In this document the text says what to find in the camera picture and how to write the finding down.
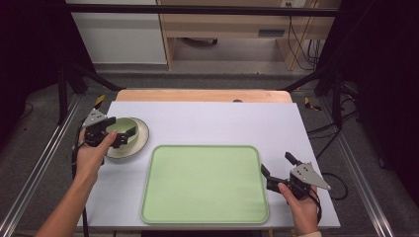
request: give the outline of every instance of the floor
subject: floor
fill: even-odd
[[[309,67],[303,58],[299,59],[302,67]],[[103,71],[103,75],[119,85],[138,88],[261,88],[279,89],[289,85],[310,73],[309,70],[296,68],[288,71],[285,66],[279,49],[272,39],[219,39],[218,44],[212,45],[206,41],[193,41],[180,39],[177,43],[175,62],[172,70],[165,68],[148,67],[146,75],[138,75],[132,71],[110,73]],[[83,99],[85,103],[93,103],[96,92],[102,92],[103,88],[88,81],[94,88]],[[315,81],[308,83],[300,90],[292,93],[293,100],[298,104],[301,117],[307,130],[315,129],[330,122],[327,108],[330,107],[330,100],[316,98],[312,93]],[[44,91],[34,93],[29,97],[34,107],[33,113],[19,121],[17,135],[11,138],[10,147],[4,149],[0,156],[0,178],[13,182],[13,186],[0,192],[3,199],[1,203],[1,218],[6,215],[19,190],[29,177],[37,160],[42,156],[42,148],[45,142],[53,134],[54,122],[57,120],[56,88],[46,88]],[[108,92],[111,100],[115,93]],[[304,99],[309,98],[314,106],[323,108],[322,112],[307,109]],[[344,105],[346,113],[354,109],[350,102]],[[75,119],[88,113],[87,107],[81,107]],[[406,196],[403,187],[397,182],[397,177],[391,171],[381,169],[377,164],[377,155],[371,146],[362,126],[356,118],[348,119],[344,129],[338,138],[331,143],[330,147],[322,155],[319,165],[323,171],[337,172],[347,182],[350,195],[345,200],[337,200],[335,208],[338,212],[342,228],[325,230],[324,236],[391,236],[388,233],[377,231],[382,223],[376,223],[374,213],[368,212],[367,205],[378,207],[378,214],[382,213],[384,223],[389,223],[395,236],[419,236],[419,212],[417,206],[412,204],[411,199]],[[71,133],[74,124],[67,129]],[[315,154],[318,154],[330,139],[329,129],[319,133],[323,138],[311,137],[311,145]],[[72,134],[62,138],[63,144],[71,140]],[[28,150],[25,144],[35,147]],[[39,188],[35,191],[33,199],[28,203],[27,210],[23,213],[21,221],[17,226],[17,236],[31,236],[39,223],[42,223],[42,216],[47,216],[54,204],[57,203],[69,185],[68,174],[68,147],[60,145],[55,152],[55,159],[51,160],[49,168],[45,171]],[[373,203],[370,197],[363,194],[363,182],[357,183],[354,177],[360,176],[357,168],[351,167],[355,160],[361,164],[359,170],[361,180],[367,180],[367,190],[373,194]],[[337,189],[335,196],[341,195],[341,189]],[[98,231],[95,236],[113,236],[113,231]],[[117,236],[139,236],[138,232],[117,233]],[[275,236],[291,236],[289,230],[275,230]]]

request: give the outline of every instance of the hand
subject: hand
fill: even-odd
[[[278,188],[290,205],[296,234],[304,235],[318,231],[316,203],[309,197],[303,200],[296,199],[291,190],[282,183],[278,184]],[[316,187],[310,191],[313,197],[315,197],[314,192],[316,192]]]
[[[84,132],[85,129],[80,132],[79,140],[84,139]],[[92,185],[95,184],[104,156],[116,138],[117,132],[113,131],[97,147],[91,147],[87,144],[82,145],[77,154],[77,173],[75,179],[81,178],[83,181],[88,181]]]

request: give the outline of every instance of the white table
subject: white table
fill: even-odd
[[[278,178],[288,178],[289,151],[320,173],[299,111],[293,103],[113,102],[109,117],[142,119],[149,127],[145,147],[125,160],[106,159],[87,202],[90,226],[115,229],[273,229],[291,228],[293,219],[281,195],[267,191],[270,216],[262,224],[147,224],[140,217],[153,149],[162,144],[252,145]],[[328,192],[319,189],[320,228],[340,227]]]

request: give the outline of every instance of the green tray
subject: green tray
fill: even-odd
[[[252,146],[161,145],[142,203],[147,223],[262,223],[269,215]]]

